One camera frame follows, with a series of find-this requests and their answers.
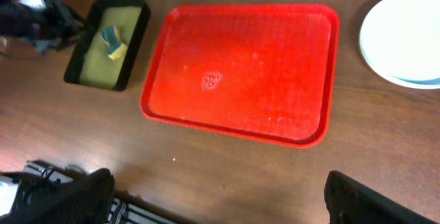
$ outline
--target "white plate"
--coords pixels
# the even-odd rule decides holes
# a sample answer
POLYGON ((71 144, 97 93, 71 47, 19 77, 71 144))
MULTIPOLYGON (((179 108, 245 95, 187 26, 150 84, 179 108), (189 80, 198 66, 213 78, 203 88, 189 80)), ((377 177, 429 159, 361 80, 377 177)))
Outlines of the white plate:
POLYGON ((364 19, 360 49, 395 84, 440 88, 440 0, 382 0, 364 19))

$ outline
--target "green sponge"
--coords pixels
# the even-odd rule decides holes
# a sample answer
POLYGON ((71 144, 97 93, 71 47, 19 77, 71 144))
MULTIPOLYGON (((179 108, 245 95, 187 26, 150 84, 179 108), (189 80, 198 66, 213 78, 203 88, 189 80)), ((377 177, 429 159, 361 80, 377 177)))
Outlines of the green sponge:
POLYGON ((101 37, 109 46, 109 58, 116 60, 127 51, 127 46, 121 42, 119 29, 115 25, 104 28, 101 37))

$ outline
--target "black tray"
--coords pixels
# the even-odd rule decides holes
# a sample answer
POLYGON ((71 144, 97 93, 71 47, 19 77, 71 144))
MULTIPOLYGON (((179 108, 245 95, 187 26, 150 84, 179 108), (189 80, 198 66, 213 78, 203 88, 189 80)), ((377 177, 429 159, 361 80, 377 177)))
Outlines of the black tray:
POLYGON ((65 82, 79 84, 80 73, 83 69, 84 54, 89 50, 94 35, 98 32, 97 29, 104 11, 107 8, 133 6, 141 7, 141 13, 137 19, 131 42, 126 51, 118 80, 111 90, 123 91, 125 89, 130 78, 136 55, 138 54, 142 37, 145 33, 146 25, 150 19, 150 9, 146 5, 145 0, 96 0, 93 3, 85 23, 85 32, 81 34, 64 74, 65 82))

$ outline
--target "red tray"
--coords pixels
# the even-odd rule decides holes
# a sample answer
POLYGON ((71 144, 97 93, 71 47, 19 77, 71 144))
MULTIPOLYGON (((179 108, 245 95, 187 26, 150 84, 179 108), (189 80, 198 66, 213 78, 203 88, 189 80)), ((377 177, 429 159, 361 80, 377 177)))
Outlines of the red tray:
POLYGON ((329 119, 339 18, 320 4, 172 10, 141 108, 154 120, 304 148, 329 119))

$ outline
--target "table surface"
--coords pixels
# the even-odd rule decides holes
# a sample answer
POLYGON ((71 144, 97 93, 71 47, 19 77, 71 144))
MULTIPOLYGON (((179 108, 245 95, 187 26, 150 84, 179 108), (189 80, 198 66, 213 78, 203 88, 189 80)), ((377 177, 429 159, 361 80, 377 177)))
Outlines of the table surface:
MULTIPOLYGON (((94 0, 63 0, 86 16, 94 0)), ((127 90, 63 82, 73 48, 0 58, 0 169, 44 159, 109 168, 118 189, 196 223, 328 223, 324 185, 339 170, 440 221, 440 92, 393 85, 358 50, 379 0, 146 0, 152 17, 127 90), (140 94, 167 12, 183 3, 304 3, 341 20, 327 136, 298 150, 148 120, 140 94)))

